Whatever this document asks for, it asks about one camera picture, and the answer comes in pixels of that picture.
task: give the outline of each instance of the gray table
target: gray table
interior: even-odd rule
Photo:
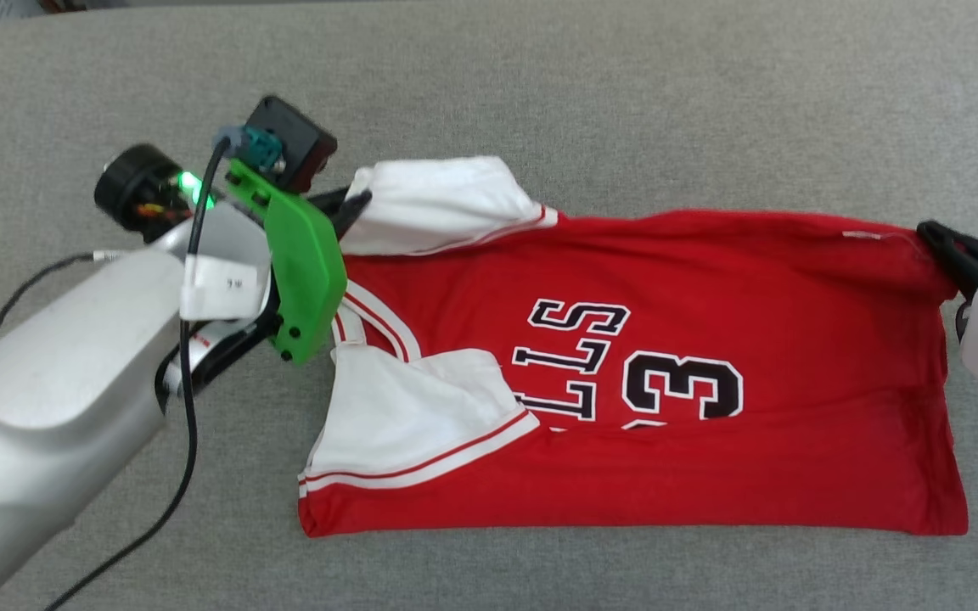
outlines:
[[[112,11],[0,28],[0,305],[69,251],[135,246],[93,208],[106,160],[148,140],[199,169],[215,128],[267,92],[339,136],[319,187],[381,159],[499,154],[571,214],[934,216],[978,235],[978,3]],[[20,314],[83,273],[40,286]],[[294,368],[261,349],[200,399],[197,479],[173,523],[73,608],[978,608],[978,386],[955,350],[966,537],[679,527],[309,541],[295,476],[333,372],[325,356]],[[177,410],[0,610],[42,608],[140,533],[183,449]]]

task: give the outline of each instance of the black cable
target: black cable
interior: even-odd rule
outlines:
[[[205,174],[202,175],[202,189],[199,191],[199,200],[194,207],[194,219],[191,221],[191,237],[187,242],[187,255],[197,255],[199,252],[199,239],[202,236],[202,220],[206,214],[205,202],[210,200],[210,191],[213,189],[214,175],[217,174],[217,166],[221,164],[222,156],[228,151],[228,138],[223,138],[214,148],[210,163],[206,164]],[[143,536],[132,541],[127,547],[121,549],[115,556],[104,561],[92,573],[82,577],[78,583],[74,584],[68,591],[63,592],[62,596],[55,599],[54,603],[49,604],[44,611],[55,611],[61,608],[66,601],[76,595],[82,588],[92,584],[97,577],[104,575],[108,569],[119,563],[132,552],[146,545],[153,536],[158,534],[160,529],[171,518],[171,515],[179,509],[179,503],[183,501],[183,496],[187,494],[187,487],[191,483],[191,475],[194,474],[194,461],[199,451],[199,431],[198,423],[194,418],[194,390],[191,388],[191,359],[189,351],[189,341],[191,340],[191,323],[183,321],[179,323],[179,368],[183,372],[183,412],[187,415],[187,464],[183,467],[183,478],[179,480],[179,487],[176,495],[171,497],[171,502],[160,515],[158,521],[150,526]]]
[[[968,328],[968,306],[970,306],[970,302],[965,301],[962,303],[958,308],[958,314],[956,314],[953,320],[953,326],[958,330],[958,341],[964,339],[965,329]]]
[[[35,286],[36,283],[42,281],[48,274],[62,270],[62,268],[73,266],[75,263],[92,260],[93,252],[79,252],[77,255],[67,256],[65,259],[52,263],[51,266],[44,267],[42,270],[37,272],[36,275],[32,276],[32,278],[27,279],[23,285],[17,287],[14,294],[12,294],[10,299],[8,299],[7,305],[4,305],[0,310],[0,329],[3,328],[4,322],[7,321],[7,314],[9,314],[10,311],[13,310],[14,306],[17,305],[17,301],[20,301],[20,298],[22,298],[22,295],[25,294],[25,291],[32,289],[32,286]]]

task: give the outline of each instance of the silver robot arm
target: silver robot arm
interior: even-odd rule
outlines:
[[[0,339],[0,587],[104,490],[164,423],[178,362],[190,223],[104,266]],[[267,236],[232,205],[202,252],[264,267]],[[221,324],[225,332],[252,321]],[[193,345],[193,362],[206,346]]]

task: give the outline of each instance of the red jersey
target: red jersey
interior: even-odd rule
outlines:
[[[526,231],[514,233],[514,229]],[[782,524],[963,534],[915,233],[834,216],[565,219],[349,256],[310,536]]]

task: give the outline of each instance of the white label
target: white label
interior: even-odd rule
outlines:
[[[872,233],[872,232],[844,232],[843,237],[880,240],[884,236],[882,236],[881,233]]]
[[[188,256],[179,316],[185,321],[216,321],[259,314],[264,271],[214,256]]]

